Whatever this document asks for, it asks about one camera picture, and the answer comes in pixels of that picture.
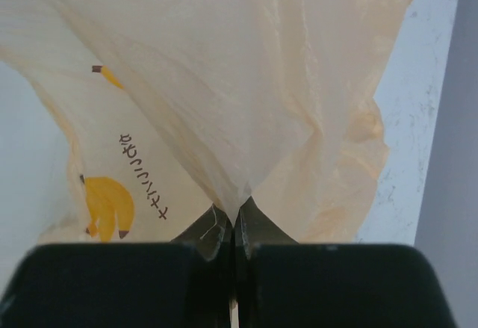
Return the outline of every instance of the gray wall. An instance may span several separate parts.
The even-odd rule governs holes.
[[[478,0],[459,0],[415,246],[478,327]]]

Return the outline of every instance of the gray surface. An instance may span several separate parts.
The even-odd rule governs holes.
[[[478,0],[459,0],[415,246],[478,327]]]

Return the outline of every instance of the beige plastic bag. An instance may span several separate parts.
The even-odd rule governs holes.
[[[0,56],[72,147],[78,217],[43,241],[166,241],[251,194],[293,238],[350,240],[410,1],[0,0]]]

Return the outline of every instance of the yellow banana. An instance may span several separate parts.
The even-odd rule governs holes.
[[[134,219],[134,202],[128,190],[106,176],[80,177],[84,182],[91,216],[86,232],[92,237],[99,233],[102,242],[109,242],[117,221],[119,238],[124,238],[131,229]]]
[[[103,76],[106,78],[106,80],[108,80],[113,85],[117,86],[119,89],[122,89],[121,83],[118,81],[118,79],[116,79],[114,77],[113,72],[111,72],[111,70],[109,70],[106,66],[104,66],[104,65],[93,65],[91,67],[91,71],[92,72],[100,72],[101,74],[103,74]]]

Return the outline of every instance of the white tabletop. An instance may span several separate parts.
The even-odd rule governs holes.
[[[391,151],[357,241],[413,244],[457,0],[414,0],[376,92]],[[29,83],[0,63],[0,290],[71,209],[69,147]]]

